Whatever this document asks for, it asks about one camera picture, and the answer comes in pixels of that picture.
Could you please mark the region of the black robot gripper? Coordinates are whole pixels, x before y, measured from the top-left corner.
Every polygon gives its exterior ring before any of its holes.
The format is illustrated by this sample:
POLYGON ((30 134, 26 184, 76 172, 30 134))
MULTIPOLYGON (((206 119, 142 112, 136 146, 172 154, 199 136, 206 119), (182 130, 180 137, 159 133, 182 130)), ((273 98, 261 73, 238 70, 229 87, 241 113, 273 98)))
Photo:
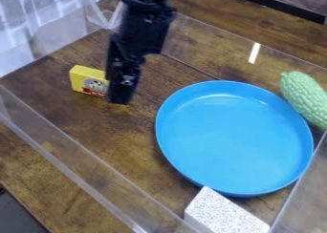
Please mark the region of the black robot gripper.
POLYGON ((120 0, 124 5, 119 31, 111 36, 105 74, 107 100, 127 105, 140 77, 147 54, 160 54, 176 9, 168 0, 120 0))

